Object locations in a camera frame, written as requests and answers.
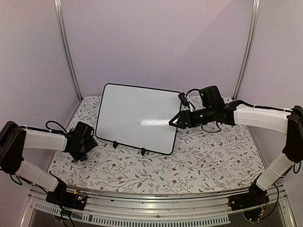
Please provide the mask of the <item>small black-framed whiteboard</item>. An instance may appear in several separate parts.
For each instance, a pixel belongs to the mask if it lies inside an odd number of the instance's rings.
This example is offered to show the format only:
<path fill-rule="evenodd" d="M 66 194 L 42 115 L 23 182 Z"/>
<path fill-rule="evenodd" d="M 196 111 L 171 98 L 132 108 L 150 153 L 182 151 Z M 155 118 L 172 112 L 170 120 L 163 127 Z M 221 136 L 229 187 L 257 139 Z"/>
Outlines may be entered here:
<path fill-rule="evenodd" d="M 101 140 L 170 155 L 177 128 L 169 121 L 181 110 L 178 91 L 107 83 L 95 135 Z"/>

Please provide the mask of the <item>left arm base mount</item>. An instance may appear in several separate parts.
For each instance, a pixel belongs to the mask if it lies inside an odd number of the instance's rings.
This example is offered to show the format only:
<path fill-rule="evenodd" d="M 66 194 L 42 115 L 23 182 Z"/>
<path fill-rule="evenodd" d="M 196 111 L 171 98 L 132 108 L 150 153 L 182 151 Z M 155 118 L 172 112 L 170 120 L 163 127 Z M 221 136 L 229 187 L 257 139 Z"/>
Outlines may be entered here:
<path fill-rule="evenodd" d="M 47 193 L 46 201 L 64 208 L 84 210 L 87 193 L 80 190 L 68 192 L 66 183 L 59 182 L 53 192 Z"/>

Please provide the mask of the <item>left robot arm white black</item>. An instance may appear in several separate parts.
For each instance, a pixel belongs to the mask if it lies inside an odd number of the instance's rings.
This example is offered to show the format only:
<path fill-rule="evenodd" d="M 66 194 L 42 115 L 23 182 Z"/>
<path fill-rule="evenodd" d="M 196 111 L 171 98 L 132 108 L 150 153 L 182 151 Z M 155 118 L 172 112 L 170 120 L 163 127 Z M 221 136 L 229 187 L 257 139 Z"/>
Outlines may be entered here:
<path fill-rule="evenodd" d="M 60 205 L 70 202 L 66 183 L 51 173 L 25 160 L 24 151 L 53 151 L 67 153 L 72 162 L 84 161 L 87 153 L 98 144 L 93 137 L 94 129 L 78 122 L 74 129 L 57 130 L 21 126 L 14 121 L 5 123 L 0 131 L 0 168 L 44 189 Z"/>

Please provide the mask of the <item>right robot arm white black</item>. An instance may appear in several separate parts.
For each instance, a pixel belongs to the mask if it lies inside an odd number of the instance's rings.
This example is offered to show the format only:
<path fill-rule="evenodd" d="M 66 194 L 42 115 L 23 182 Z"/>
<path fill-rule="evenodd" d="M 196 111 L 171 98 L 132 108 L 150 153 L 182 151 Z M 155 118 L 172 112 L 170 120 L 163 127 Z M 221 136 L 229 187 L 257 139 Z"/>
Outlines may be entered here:
<path fill-rule="evenodd" d="M 203 108 L 195 109 L 189 93 L 178 98 L 187 110 L 179 111 L 169 125 L 185 129 L 204 126 L 210 122 L 229 126 L 247 126 L 252 130 L 257 147 L 267 163 L 245 195 L 248 206 L 255 206 L 274 183 L 303 160 L 303 108 L 253 105 L 242 100 L 224 101 L 217 86 L 196 89 Z"/>

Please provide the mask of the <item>blue whiteboard eraser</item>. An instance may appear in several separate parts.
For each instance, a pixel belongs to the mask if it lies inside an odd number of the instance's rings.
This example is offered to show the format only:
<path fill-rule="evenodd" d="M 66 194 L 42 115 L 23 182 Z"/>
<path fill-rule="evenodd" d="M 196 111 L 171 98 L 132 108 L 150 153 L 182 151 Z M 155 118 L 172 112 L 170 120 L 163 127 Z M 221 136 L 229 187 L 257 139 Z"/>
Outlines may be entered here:
<path fill-rule="evenodd" d="M 85 160 L 87 160 L 87 155 L 86 155 L 86 154 L 84 154 L 84 155 L 80 158 L 80 161 L 85 161 Z"/>

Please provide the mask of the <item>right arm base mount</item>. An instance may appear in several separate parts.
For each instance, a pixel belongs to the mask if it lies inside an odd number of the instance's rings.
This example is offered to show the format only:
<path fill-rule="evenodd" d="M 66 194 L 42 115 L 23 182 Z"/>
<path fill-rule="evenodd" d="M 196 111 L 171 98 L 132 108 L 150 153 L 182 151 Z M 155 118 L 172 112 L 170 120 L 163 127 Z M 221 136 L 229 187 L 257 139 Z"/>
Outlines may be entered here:
<path fill-rule="evenodd" d="M 243 215 L 250 222 L 260 221 L 268 206 L 269 196 L 256 185 L 256 181 L 246 193 L 233 195 L 228 198 L 228 206 L 232 211 L 245 210 Z"/>

